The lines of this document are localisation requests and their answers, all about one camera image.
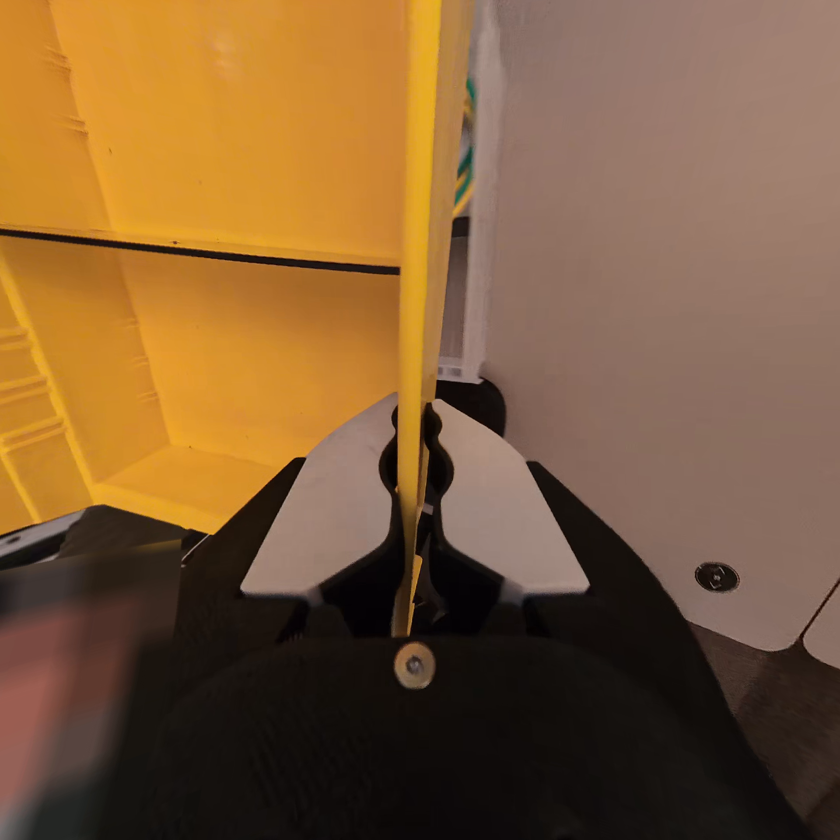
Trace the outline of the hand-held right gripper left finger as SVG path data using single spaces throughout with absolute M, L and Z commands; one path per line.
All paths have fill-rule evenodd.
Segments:
M 243 595 L 307 599 L 390 537 L 401 559 L 400 503 L 382 467 L 396 408 L 394 392 L 310 451 L 245 574 Z

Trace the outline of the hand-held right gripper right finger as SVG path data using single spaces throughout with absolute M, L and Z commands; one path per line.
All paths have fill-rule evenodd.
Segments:
M 582 595 L 590 588 L 524 457 L 459 409 L 430 404 L 448 458 L 437 512 L 443 542 L 493 573 L 500 595 Z

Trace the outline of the yellow plastic bin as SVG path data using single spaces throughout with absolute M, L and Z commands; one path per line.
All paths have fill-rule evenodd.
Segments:
M 91 503 L 220 533 L 234 578 L 406 634 L 473 2 L 2 2 L 2 529 Z M 396 537 L 309 598 L 245 574 L 304 459 L 392 393 Z

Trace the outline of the round table grommet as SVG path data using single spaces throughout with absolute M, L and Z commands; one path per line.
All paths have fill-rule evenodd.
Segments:
M 705 562 L 694 572 L 695 581 L 705 592 L 717 595 L 735 592 L 740 585 L 740 576 L 725 563 Z

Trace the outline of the black bin divider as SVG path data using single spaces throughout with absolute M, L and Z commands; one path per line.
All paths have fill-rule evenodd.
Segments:
M 348 261 L 326 259 L 300 259 L 256 254 L 238 254 L 233 251 L 212 250 L 208 248 L 189 248 L 180 245 L 155 245 L 133 243 L 121 239 L 106 239 L 75 234 L 57 234 L 22 228 L 2 227 L 4 238 L 24 239 L 62 245 L 100 247 L 112 250 L 132 251 L 137 253 L 180 256 L 196 259 L 234 262 L 250 265 L 300 268 L 305 270 L 329 270 L 348 274 L 365 274 L 383 277 L 399 277 L 400 268 L 374 264 L 360 264 Z

